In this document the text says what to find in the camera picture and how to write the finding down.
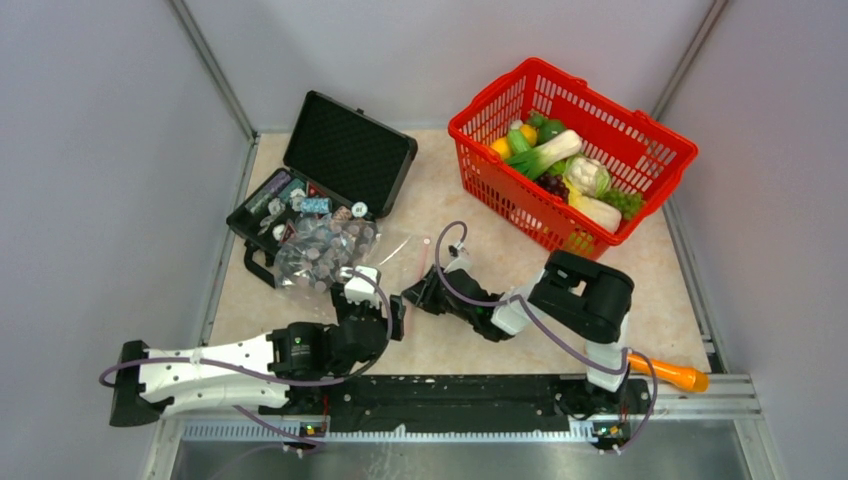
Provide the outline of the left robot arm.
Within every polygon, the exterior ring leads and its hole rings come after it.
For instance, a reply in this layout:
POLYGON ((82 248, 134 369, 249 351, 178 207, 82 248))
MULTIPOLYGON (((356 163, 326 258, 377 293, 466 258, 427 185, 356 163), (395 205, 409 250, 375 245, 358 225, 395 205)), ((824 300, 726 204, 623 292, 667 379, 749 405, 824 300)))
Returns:
POLYGON ((294 322, 248 340, 190 350, 124 343, 117 364, 100 378, 112 391, 109 425, 142 426, 230 406, 314 410, 320 387, 345 382, 356 364, 374 364, 388 342, 404 336, 400 296, 355 303, 334 289, 331 299, 334 324, 294 322))

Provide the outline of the clear zip top bag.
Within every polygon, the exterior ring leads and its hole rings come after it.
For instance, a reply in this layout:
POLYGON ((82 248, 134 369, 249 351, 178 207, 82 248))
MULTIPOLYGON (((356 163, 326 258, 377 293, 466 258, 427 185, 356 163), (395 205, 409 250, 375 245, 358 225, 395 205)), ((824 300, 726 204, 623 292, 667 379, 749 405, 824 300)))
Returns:
POLYGON ((387 221, 330 217, 298 221, 271 267, 281 297, 281 304, 272 308, 272 327, 334 324, 330 287, 344 280, 345 268, 374 268, 385 293, 400 294, 423 276, 430 247, 426 235, 387 221))

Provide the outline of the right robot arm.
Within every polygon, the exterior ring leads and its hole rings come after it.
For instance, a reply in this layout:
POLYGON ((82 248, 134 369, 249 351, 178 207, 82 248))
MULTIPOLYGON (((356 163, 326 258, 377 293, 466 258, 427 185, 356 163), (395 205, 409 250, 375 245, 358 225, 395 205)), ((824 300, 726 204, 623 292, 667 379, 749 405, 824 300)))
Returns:
POLYGON ((587 372, 562 394, 564 413, 585 420, 626 400, 630 368, 624 359, 633 280, 623 272, 562 250, 530 282, 504 293, 485 290, 471 274, 465 251, 452 249, 446 266, 433 264, 402 296, 432 315, 452 315, 491 342, 515 337, 551 318, 585 341, 587 372))

